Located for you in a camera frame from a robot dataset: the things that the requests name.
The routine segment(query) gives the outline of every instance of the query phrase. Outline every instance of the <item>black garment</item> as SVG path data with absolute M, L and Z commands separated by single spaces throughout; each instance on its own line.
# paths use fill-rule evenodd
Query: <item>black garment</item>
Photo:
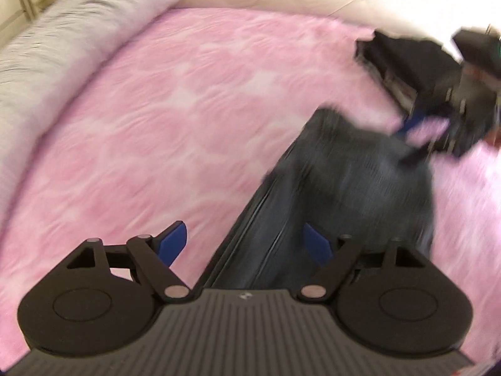
M 429 256 L 433 233 L 426 164 L 402 168 L 411 148 L 319 109 L 242 212 L 197 287 L 293 291 L 318 269 L 304 248 L 311 224 L 369 250 L 395 237 Z

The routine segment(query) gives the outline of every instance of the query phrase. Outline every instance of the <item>bed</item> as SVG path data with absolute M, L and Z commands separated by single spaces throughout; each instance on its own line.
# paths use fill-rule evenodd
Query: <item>bed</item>
M 193 284 L 320 104 L 364 128 L 389 133 L 400 123 L 353 61 L 354 41 L 372 28 L 320 15 L 168 10 L 177 1 L 59 0 L 2 51 L 1 368 L 27 350 L 16 322 L 22 296 L 85 238 L 123 243 L 182 219 L 189 244 L 173 270 Z M 479 144 L 459 163 L 436 156 L 431 166 L 432 258 L 475 310 L 463 350 L 500 359 L 501 158 Z

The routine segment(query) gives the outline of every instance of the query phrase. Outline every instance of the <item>pink blanket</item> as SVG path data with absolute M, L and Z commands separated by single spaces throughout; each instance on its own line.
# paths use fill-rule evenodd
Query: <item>pink blanket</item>
M 394 105 L 352 60 L 370 35 L 327 18 L 191 9 L 123 47 L 43 140 L 0 240 L 0 368 L 27 350 L 19 301 L 85 238 L 123 243 L 182 219 L 189 244 L 173 268 L 193 284 L 316 107 L 393 130 Z M 479 145 L 432 165 L 434 261 L 475 308 L 464 351 L 499 358 L 501 161 Z

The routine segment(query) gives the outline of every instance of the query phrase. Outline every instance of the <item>pink bedding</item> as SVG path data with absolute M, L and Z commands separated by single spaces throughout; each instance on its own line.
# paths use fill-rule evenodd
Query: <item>pink bedding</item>
M 370 30 L 230 9 L 167 12 L 124 46 L 43 140 L 0 240 L 0 368 L 27 350 L 22 296 L 88 237 L 123 243 L 176 219 L 193 284 L 316 107 L 391 131 L 394 105 L 352 60 Z M 435 158 L 435 263 L 470 297 L 464 345 L 501 358 L 501 161 L 483 145 Z

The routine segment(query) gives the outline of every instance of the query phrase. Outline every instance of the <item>ribbed gray panel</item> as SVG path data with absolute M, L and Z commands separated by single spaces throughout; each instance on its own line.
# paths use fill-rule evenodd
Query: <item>ribbed gray panel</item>
M 33 351 L 8 376 L 450 376 L 460 353 L 406 360 L 349 339 L 325 307 L 287 291 L 205 290 L 167 306 L 131 345 L 93 358 Z

